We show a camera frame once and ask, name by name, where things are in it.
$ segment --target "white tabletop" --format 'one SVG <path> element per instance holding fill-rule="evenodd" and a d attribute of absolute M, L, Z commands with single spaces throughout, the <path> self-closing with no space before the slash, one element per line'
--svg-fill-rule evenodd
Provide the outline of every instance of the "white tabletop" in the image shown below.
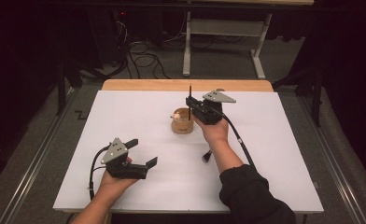
<path fill-rule="evenodd" d="M 205 92 L 194 92 L 203 100 Z M 323 207 L 297 146 L 277 93 L 227 91 L 237 101 L 223 104 L 224 113 L 240 133 L 270 191 L 296 213 L 322 212 Z M 112 207 L 113 212 L 223 213 L 228 212 L 218 193 L 218 168 L 211 157 L 201 129 L 194 124 L 190 134 L 171 130 L 171 114 L 185 106 L 186 91 L 99 91 L 53 206 L 56 210 L 80 211 L 89 202 L 87 190 L 92 160 L 97 151 L 115 137 L 122 142 L 134 138 L 130 149 L 135 164 L 158 157 L 148 177 L 128 190 Z M 244 152 L 233 132 L 229 140 L 239 157 Z M 95 192 L 103 170 L 94 173 Z"/>

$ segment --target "wire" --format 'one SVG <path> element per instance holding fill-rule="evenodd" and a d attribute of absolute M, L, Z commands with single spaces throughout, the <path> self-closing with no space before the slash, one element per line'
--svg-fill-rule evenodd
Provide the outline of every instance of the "wire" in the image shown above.
<path fill-rule="evenodd" d="M 127 64 L 127 71 L 128 71 L 128 74 L 130 75 L 130 79 L 133 79 L 133 74 L 131 73 L 131 69 L 130 69 L 130 66 L 128 66 L 128 64 Z"/>
<path fill-rule="evenodd" d="M 69 224 L 70 223 L 70 220 L 72 220 L 73 216 L 75 215 L 76 213 L 72 213 L 69 215 L 69 217 L 67 218 L 65 224 Z"/>
<path fill-rule="evenodd" d="M 93 158 L 92 166 L 91 166 L 91 170 L 90 170 L 90 184 L 89 184 L 90 199 L 91 200 L 95 196 L 95 194 L 93 192 L 93 181 L 92 181 L 92 176 L 93 176 L 93 171 L 94 171 L 95 163 L 96 163 L 96 160 L 98 159 L 99 155 L 101 155 L 102 152 L 107 151 L 107 149 L 109 148 L 109 146 L 104 147 L 101 150 L 99 150 L 98 153 L 96 153 L 95 157 Z"/>
<path fill-rule="evenodd" d="M 117 21 L 117 24 L 120 26 L 120 32 L 119 32 L 119 36 L 121 35 L 121 31 L 122 31 L 122 28 L 124 28 L 125 30 L 125 37 L 124 37 L 124 41 L 122 43 L 125 43 L 127 41 L 127 36 L 128 36 L 128 29 L 127 27 L 125 26 L 124 23 L 120 22 L 120 21 Z"/>
<path fill-rule="evenodd" d="M 303 224 L 305 224 L 305 223 L 306 223 L 307 216 L 308 216 L 307 214 L 304 214 L 304 215 L 303 215 Z"/>
<path fill-rule="evenodd" d="M 239 37 L 237 37 L 236 40 L 221 39 L 221 38 L 217 38 L 216 35 L 193 35 L 192 38 L 196 39 L 198 42 L 202 42 L 202 43 L 210 42 L 204 47 L 196 47 L 194 45 L 194 41 L 191 41 L 190 46 L 192 48 L 194 48 L 194 49 L 207 49 L 207 48 L 211 47 L 212 45 L 214 45 L 216 43 L 227 43 L 227 44 L 239 43 L 239 42 L 242 42 L 242 41 L 248 39 L 249 36 L 239 36 Z"/>
<path fill-rule="evenodd" d="M 137 51 L 137 52 L 132 52 L 132 48 L 136 47 L 138 45 L 145 46 L 145 49 L 143 49 L 141 51 Z M 148 53 L 148 45 L 146 43 L 144 43 L 144 42 L 135 42 L 134 44 L 132 44 L 130 46 L 129 56 L 130 56 L 130 59 L 131 59 L 132 63 L 134 64 L 134 67 L 135 67 L 135 70 L 136 70 L 136 73 L 137 73 L 137 76 L 138 76 L 139 79 L 141 78 L 139 68 L 141 68 L 141 67 L 150 67 L 152 65 L 154 65 L 153 70 L 152 70 L 152 74 L 153 74 L 154 78 L 158 79 L 158 77 L 156 76 L 156 69 L 159 66 L 162 70 L 162 75 L 167 79 L 171 79 L 170 77 L 168 77 L 165 74 L 165 70 L 162 66 L 160 58 L 155 54 Z M 150 60 L 149 63 L 139 64 L 138 61 L 143 60 L 143 59 L 151 59 L 151 60 Z"/>
<path fill-rule="evenodd" d="M 93 171 L 96 171 L 96 170 L 99 170 L 99 169 L 103 169 L 103 168 L 106 168 L 106 166 L 99 166 L 99 167 L 96 167 L 95 169 L 93 169 Z"/>
<path fill-rule="evenodd" d="M 180 38 L 181 38 L 181 37 L 183 37 L 183 36 L 186 36 L 186 34 L 181 35 L 181 34 L 182 34 L 182 32 L 183 32 L 184 24 L 185 24 L 185 22 L 186 22 L 186 18 L 187 18 L 187 13 L 184 13 L 183 22 L 182 22 L 182 25 L 180 26 L 180 30 L 179 30 L 179 32 L 177 33 L 177 35 L 176 35 L 175 37 L 173 37 L 172 39 L 167 39 L 167 40 L 162 41 L 163 43 L 171 42 L 171 41 L 174 41 L 174 40 L 180 39 Z"/>
<path fill-rule="evenodd" d="M 253 168 L 255 169 L 255 171 L 257 171 L 255 163 L 253 162 L 252 158 L 249 155 L 249 152 L 247 151 L 247 148 L 245 146 L 244 141 L 242 140 L 241 136 L 239 136 L 239 133 L 236 131 L 235 127 L 233 126 L 232 122 L 229 120 L 229 118 L 227 118 L 227 116 L 223 113 L 222 117 L 224 119 L 227 120 L 227 122 L 229 122 L 229 124 L 232 126 L 232 130 L 235 133 L 236 138 L 238 139 L 239 144 L 241 145 L 242 149 L 244 150 L 244 153 L 246 155 L 247 161 L 249 162 L 249 165 L 253 166 Z"/>

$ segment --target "desk leg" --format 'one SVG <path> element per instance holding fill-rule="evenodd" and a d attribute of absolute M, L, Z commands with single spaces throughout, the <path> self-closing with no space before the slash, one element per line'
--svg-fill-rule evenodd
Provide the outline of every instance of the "desk leg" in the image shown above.
<path fill-rule="evenodd" d="M 262 45 L 264 44 L 265 36 L 267 35 L 268 27 L 270 26 L 270 21 L 271 21 L 272 17 L 273 17 L 272 14 L 267 14 L 264 24 L 261 29 L 259 45 L 256 49 L 251 50 L 251 56 L 252 56 L 253 63 L 255 65 L 256 74 L 258 76 L 258 79 L 265 79 L 265 75 L 264 75 L 264 71 L 262 70 L 259 55 L 260 55 Z"/>
<path fill-rule="evenodd" d="M 183 60 L 183 77 L 190 76 L 190 64 L 191 64 L 191 52 L 190 52 L 190 36 L 191 36 L 191 12 L 187 12 L 187 22 L 186 22 L 186 47 L 184 50 L 184 60 Z"/>

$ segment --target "wooden table edge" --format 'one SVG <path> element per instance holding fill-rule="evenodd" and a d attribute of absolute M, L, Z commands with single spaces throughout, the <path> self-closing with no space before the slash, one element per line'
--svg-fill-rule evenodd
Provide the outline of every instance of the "wooden table edge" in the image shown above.
<path fill-rule="evenodd" d="M 109 79 L 102 91 L 268 91 L 273 86 L 267 80 L 227 79 Z"/>

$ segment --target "metal rail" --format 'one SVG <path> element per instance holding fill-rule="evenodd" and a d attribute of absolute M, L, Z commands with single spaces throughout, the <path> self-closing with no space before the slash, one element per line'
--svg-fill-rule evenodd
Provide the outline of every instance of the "metal rail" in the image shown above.
<path fill-rule="evenodd" d="M 49 153 L 49 143 L 51 142 L 54 134 L 58 130 L 58 127 L 61 124 L 63 116 L 68 108 L 68 106 L 72 103 L 74 97 L 77 95 L 77 91 L 74 91 L 73 88 L 70 88 L 67 93 L 67 104 L 62 113 L 57 115 L 54 121 L 51 123 L 49 130 L 46 133 L 38 151 L 36 152 L 34 158 L 32 159 L 31 164 L 26 170 L 25 175 L 23 176 L 21 183 L 18 185 L 14 195 L 12 196 L 5 212 L 0 217 L 0 224 L 13 223 L 14 218 L 20 211 L 22 203 L 25 201 L 26 195 L 28 194 L 31 186 L 35 182 L 35 178 L 46 159 Z"/>
<path fill-rule="evenodd" d="M 331 147 L 326 141 L 326 138 L 323 135 L 322 130 L 319 127 L 317 127 L 314 120 L 312 119 L 311 108 L 308 101 L 304 97 L 298 97 L 298 100 L 305 112 L 306 117 L 310 121 L 313 130 L 317 135 L 317 139 L 319 140 L 319 143 L 322 147 L 322 154 L 331 172 L 331 176 L 334 179 L 335 185 L 337 186 L 337 189 L 339 190 L 341 197 L 345 203 L 346 209 L 348 210 L 349 215 L 352 218 L 352 221 L 356 224 L 362 224 L 362 223 L 366 224 L 366 217 L 364 216 L 358 204 L 358 201 L 355 197 L 355 194 L 351 189 L 349 183 L 347 182 L 343 171 L 338 165 L 338 162 L 332 153 Z"/>

